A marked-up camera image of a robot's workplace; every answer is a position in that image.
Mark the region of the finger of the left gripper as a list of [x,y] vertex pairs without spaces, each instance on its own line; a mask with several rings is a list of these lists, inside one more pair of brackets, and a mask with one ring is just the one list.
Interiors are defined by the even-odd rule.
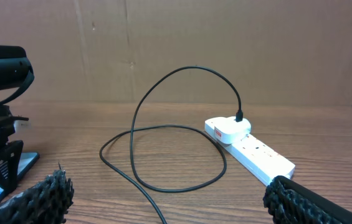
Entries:
[[17,170],[24,143],[21,140],[7,143],[0,149],[0,188],[11,193],[17,187]]

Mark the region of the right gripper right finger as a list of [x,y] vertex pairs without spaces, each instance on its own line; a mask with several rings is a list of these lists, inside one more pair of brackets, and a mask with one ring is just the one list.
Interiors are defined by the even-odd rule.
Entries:
[[352,212],[282,175],[266,187],[263,203],[274,224],[352,224]]

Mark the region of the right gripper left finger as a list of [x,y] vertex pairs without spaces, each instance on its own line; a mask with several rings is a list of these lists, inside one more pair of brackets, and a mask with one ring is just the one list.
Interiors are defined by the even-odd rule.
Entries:
[[33,187],[0,204],[0,224],[63,224],[74,204],[74,186],[59,167]]

